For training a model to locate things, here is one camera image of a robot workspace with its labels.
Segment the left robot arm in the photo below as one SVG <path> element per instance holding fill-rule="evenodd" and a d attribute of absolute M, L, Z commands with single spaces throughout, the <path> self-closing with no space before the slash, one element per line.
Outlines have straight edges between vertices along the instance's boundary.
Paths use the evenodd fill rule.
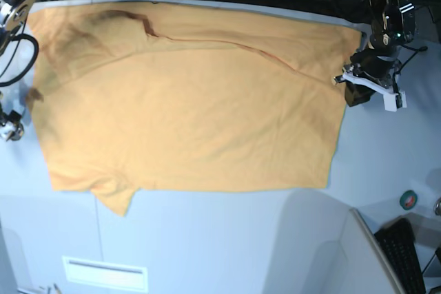
<path fill-rule="evenodd" d="M 354 107 L 382 95 L 390 112 L 406 106 L 405 93 L 398 87 L 404 66 L 398 55 L 415 36 L 415 6 L 411 0 L 369 0 L 371 35 L 363 50 L 354 53 L 350 64 L 335 81 L 345 84 L 345 101 Z"/>

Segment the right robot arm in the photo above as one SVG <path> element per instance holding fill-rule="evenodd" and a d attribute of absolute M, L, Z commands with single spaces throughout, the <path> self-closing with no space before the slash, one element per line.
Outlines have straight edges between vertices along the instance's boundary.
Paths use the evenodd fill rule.
<path fill-rule="evenodd" d="M 31 42 L 34 48 L 30 62 L 17 76 L 9 81 L 1 82 L 1 87 L 9 87 L 20 81 L 30 71 L 37 59 L 39 44 L 33 36 L 24 33 L 28 15 L 35 1 L 36 0 L 1 0 L 1 56 L 11 42 L 17 42 L 12 57 L 1 75 L 6 73 L 22 40 Z M 1 139 L 5 141 L 20 140 L 24 134 L 21 119 L 22 115 L 16 111 L 12 110 L 9 114 L 5 113 L 1 105 Z"/>

